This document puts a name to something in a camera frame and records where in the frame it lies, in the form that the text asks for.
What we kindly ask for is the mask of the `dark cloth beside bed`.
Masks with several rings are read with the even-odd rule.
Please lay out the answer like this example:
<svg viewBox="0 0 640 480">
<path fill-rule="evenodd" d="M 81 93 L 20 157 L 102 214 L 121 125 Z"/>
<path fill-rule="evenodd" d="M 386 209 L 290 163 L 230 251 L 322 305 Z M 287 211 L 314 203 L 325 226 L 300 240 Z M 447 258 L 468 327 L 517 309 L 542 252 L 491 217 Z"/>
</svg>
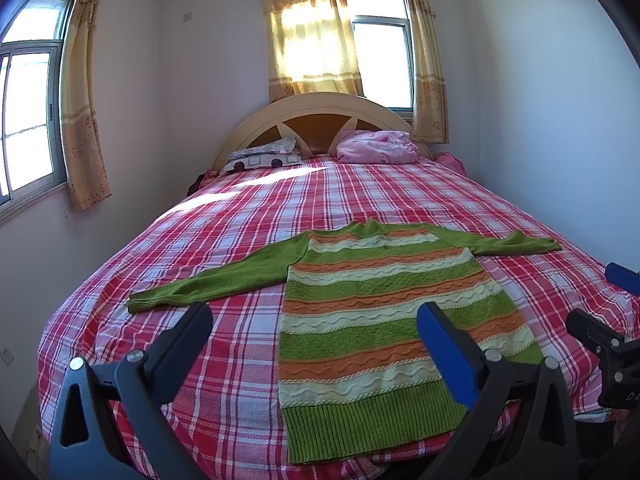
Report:
<svg viewBox="0 0 640 480">
<path fill-rule="evenodd" d="M 212 182 L 214 182 L 219 176 L 219 172 L 213 169 L 206 170 L 204 174 L 200 174 L 196 180 L 189 186 L 188 192 L 186 192 L 186 196 L 191 196 L 201 190 L 202 188 L 206 188 Z"/>
</svg>

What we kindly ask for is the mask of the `white bus print pillow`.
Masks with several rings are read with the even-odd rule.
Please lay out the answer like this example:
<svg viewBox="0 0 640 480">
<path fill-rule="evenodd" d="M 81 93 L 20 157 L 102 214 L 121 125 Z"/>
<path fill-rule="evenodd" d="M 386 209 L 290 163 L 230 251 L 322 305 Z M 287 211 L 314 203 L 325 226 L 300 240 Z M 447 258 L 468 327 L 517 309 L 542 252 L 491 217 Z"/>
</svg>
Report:
<svg viewBox="0 0 640 480">
<path fill-rule="evenodd" d="M 236 174 L 254 169 L 295 167 L 300 166 L 303 162 L 304 160 L 297 153 L 250 155 L 228 162 L 219 173 Z"/>
</svg>

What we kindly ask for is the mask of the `grey patterned pillow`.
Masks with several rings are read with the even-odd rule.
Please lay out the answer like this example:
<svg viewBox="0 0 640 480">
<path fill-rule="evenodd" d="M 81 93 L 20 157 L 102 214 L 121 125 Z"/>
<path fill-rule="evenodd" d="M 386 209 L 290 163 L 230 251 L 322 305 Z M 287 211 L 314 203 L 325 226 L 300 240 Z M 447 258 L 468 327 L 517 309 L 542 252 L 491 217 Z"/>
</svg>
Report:
<svg viewBox="0 0 640 480">
<path fill-rule="evenodd" d="M 250 148 L 241 148 L 231 152 L 227 156 L 228 162 L 235 159 L 240 159 L 248 156 L 258 155 L 286 155 L 292 154 L 299 150 L 298 142 L 295 136 L 286 136 L 277 141 L 272 141 L 267 144 L 251 146 Z"/>
</svg>

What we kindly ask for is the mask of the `red white plaid bed sheet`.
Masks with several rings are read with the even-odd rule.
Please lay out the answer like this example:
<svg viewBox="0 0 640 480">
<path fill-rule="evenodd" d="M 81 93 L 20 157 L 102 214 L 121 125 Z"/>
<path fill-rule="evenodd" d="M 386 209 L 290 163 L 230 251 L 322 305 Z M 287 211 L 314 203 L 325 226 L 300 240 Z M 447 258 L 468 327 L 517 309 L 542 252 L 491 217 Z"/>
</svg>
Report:
<svg viewBox="0 0 640 480">
<path fill-rule="evenodd" d="M 213 180 L 88 278 L 40 340 L 42 430 L 72 359 L 117 362 L 203 303 L 212 333 L 164 408 L 201 470 L 376 478 L 441 450 L 465 412 L 416 330 L 427 301 L 510 361 L 556 359 L 578 414 L 600 410 L 601 373 L 570 311 L 639 335 L 637 297 L 481 185 L 430 160 L 318 156 Z"/>
</svg>

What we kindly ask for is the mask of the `green orange striped knit sweater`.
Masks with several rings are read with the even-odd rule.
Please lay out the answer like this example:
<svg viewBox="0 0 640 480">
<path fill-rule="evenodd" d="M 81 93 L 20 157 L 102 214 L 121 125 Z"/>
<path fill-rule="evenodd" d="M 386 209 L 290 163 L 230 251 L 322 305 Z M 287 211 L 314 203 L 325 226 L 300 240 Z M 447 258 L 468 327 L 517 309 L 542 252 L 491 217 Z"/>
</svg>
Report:
<svg viewBox="0 0 640 480">
<path fill-rule="evenodd" d="M 495 238 L 428 223 L 354 222 L 136 292 L 127 308 L 190 306 L 282 285 L 278 393 L 288 459 L 338 460 L 460 424 L 462 405 L 416 329 L 422 304 L 437 304 L 483 349 L 538 361 L 534 334 L 480 258 L 557 249 L 551 238 L 518 231 Z"/>
</svg>

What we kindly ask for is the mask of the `wall socket plate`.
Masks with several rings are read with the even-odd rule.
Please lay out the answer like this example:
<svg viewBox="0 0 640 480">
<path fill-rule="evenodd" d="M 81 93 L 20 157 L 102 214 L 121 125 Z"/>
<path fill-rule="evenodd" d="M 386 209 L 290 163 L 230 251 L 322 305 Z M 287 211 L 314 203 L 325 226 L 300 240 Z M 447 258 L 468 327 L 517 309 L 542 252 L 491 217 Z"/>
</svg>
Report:
<svg viewBox="0 0 640 480">
<path fill-rule="evenodd" d="M 5 366 L 10 366 L 13 363 L 15 356 L 9 347 L 4 346 L 0 349 L 0 359 L 2 359 Z"/>
</svg>

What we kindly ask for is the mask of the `yellow curtain centre window right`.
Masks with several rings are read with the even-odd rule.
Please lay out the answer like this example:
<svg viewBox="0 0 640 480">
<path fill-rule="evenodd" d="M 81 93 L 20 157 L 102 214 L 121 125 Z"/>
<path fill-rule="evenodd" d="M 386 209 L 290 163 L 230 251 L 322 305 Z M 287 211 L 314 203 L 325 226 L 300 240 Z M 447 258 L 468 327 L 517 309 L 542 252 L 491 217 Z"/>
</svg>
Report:
<svg viewBox="0 0 640 480">
<path fill-rule="evenodd" d="M 446 80 L 442 70 L 435 13 L 428 0 L 406 0 L 413 52 L 413 132 L 422 143 L 449 142 Z"/>
</svg>

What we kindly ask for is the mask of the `cream arched wooden headboard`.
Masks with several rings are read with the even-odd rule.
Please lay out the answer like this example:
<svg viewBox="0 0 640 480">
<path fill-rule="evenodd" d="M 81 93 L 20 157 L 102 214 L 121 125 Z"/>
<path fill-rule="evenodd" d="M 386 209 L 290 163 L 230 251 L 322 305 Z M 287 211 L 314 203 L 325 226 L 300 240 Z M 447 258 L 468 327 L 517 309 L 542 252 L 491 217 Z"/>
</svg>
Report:
<svg viewBox="0 0 640 480">
<path fill-rule="evenodd" d="M 228 155 L 253 144 L 292 136 L 305 157 L 334 154 L 345 131 L 357 129 L 409 132 L 404 118 L 361 96 L 316 92 L 289 96 L 251 114 L 237 126 L 216 156 L 217 171 Z"/>
</svg>

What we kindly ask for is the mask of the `pink floral pillow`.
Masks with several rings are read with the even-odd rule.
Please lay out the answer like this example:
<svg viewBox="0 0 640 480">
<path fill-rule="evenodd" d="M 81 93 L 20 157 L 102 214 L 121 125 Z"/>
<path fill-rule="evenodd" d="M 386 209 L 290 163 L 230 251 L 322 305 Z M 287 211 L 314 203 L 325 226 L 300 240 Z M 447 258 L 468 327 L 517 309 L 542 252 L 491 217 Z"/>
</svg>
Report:
<svg viewBox="0 0 640 480">
<path fill-rule="evenodd" d="M 414 164 L 420 151 L 408 132 L 349 130 L 341 135 L 336 158 L 343 164 Z"/>
</svg>

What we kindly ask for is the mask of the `yellow curtain centre window left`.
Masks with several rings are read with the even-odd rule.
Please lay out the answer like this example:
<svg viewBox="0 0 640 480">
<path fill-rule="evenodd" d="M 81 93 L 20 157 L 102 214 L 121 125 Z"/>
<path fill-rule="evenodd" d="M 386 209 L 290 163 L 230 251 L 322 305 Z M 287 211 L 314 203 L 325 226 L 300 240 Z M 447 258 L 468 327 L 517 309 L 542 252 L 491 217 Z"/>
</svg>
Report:
<svg viewBox="0 0 640 480">
<path fill-rule="evenodd" d="M 262 0 L 269 99 L 311 92 L 362 96 L 347 0 Z"/>
</svg>

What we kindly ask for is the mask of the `side window aluminium frame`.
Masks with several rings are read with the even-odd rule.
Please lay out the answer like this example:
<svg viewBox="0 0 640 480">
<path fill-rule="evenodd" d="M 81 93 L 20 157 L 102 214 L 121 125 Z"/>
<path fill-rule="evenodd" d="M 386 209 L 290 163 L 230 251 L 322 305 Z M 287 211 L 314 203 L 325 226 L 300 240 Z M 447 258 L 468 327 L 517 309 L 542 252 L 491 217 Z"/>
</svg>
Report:
<svg viewBox="0 0 640 480">
<path fill-rule="evenodd" d="M 72 0 L 29 0 L 1 37 L 1 217 L 66 181 L 60 76 Z"/>
</svg>

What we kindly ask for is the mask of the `pink cloth beside bed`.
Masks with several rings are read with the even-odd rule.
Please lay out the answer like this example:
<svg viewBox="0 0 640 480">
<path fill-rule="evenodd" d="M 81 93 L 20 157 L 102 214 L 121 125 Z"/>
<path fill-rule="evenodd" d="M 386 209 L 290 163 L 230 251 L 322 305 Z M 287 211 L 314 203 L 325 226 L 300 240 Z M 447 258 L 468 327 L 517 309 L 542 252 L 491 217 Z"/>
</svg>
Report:
<svg viewBox="0 0 640 480">
<path fill-rule="evenodd" d="M 464 163 L 460 159 L 457 159 L 457 157 L 451 153 L 441 152 L 436 154 L 435 162 L 437 162 L 440 166 L 448 168 L 456 174 L 460 174 L 460 176 L 462 177 L 466 176 Z"/>
</svg>

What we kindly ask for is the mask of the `yellow curtain side window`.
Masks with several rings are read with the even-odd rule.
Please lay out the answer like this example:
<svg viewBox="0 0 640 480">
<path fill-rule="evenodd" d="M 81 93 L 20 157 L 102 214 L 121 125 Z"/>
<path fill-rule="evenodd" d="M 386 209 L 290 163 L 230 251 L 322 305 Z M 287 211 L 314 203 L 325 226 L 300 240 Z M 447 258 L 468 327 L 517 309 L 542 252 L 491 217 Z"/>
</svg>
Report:
<svg viewBox="0 0 640 480">
<path fill-rule="evenodd" d="M 74 0 L 63 42 L 60 79 L 62 149 L 75 209 L 111 196 L 94 110 L 92 61 L 101 0 Z"/>
</svg>

